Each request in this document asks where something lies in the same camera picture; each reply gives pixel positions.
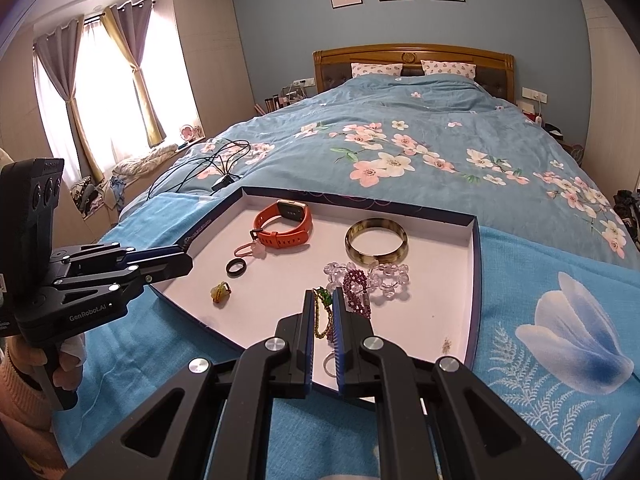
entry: smartwatch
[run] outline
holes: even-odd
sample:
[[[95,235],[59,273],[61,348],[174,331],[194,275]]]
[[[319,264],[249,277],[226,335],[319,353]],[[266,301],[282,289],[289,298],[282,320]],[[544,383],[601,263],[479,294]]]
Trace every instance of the smartwatch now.
[[[298,225],[283,233],[265,231],[262,226],[276,216],[298,222]],[[255,217],[251,238],[260,240],[260,243],[265,247],[274,249],[295,247],[305,244],[309,240],[309,231],[312,227],[311,211],[308,205],[294,200],[278,200]]]

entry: nightstand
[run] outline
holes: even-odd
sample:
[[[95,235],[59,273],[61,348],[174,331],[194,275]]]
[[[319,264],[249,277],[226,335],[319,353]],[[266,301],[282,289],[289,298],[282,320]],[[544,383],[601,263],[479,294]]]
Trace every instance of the nightstand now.
[[[578,163],[578,166],[582,166],[582,158],[584,157],[584,147],[580,144],[567,144],[564,142],[564,135],[560,132],[558,127],[553,126],[552,124],[545,124],[544,130],[558,143],[562,146],[562,149],[565,150],[569,155],[573,157],[573,159]]]

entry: bed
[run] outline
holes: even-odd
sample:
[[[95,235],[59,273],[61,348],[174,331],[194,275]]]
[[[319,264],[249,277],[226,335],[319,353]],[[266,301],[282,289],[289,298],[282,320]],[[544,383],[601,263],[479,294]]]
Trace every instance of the bed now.
[[[425,76],[421,59],[476,64],[476,80]],[[513,105],[513,57],[394,44],[320,51],[314,62],[317,96],[192,148],[105,240],[172,243],[238,186],[472,213],[483,285],[474,372],[585,478],[603,478],[640,416],[640,254],[596,185]],[[351,78],[352,62],[404,66]],[[212,194],[220,175],[203,157],[227,139],[251,151],[233,168],[240,180]],[[79,405],[54,423],[70,463],[194,355],[235,355],[151,292],[87,341]],[[268,478],[376,477],[375,441],[361,408],[319,393],[276,402]]]

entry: sheer curtain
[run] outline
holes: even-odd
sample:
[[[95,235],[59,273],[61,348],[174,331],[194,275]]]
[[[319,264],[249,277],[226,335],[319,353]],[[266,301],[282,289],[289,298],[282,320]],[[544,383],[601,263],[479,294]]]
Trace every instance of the sheer curtain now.
[[[65,102],[51,83],[40,59],[33,55],[33,78],[36,83],[38,108],[44,132],[47,135],[53,156],[65,159],[62,178],[71,187],[81,178],[80,163],[69,126]]]
[[[76,100],[89,147],[107,178],[121,160],[148,152],[131,68],[100,22],[84,26]]]
[[[154,10],[146,32],[141,67],[158,120],[166,134],[165,142],[184,142],[180,127],[200,125],[196,103],[184,65],[180,38],[175,25]]]

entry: tortoiseshell bangle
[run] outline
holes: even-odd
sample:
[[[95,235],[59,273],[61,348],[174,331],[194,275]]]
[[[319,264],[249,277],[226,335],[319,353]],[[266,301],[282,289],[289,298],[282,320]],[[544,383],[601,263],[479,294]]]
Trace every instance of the tortoiseshell bangle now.
[[[395,232],[402,240],[402,243],[395,251],[387,254],[364,254],[354,249],[351,245],[353,239],[359,233],[373,227],[382,227],[383,229]],[[409,243],[406,233],[399,223],[389,220],[388,218],[367,218],[366,220],[360,220],[349,227],[347,234],[344,237],[344,247],[347,249],[347,254],[354,262],[369,267],[374,262],[380,264],[392,264],[402,260],[409,250]]]

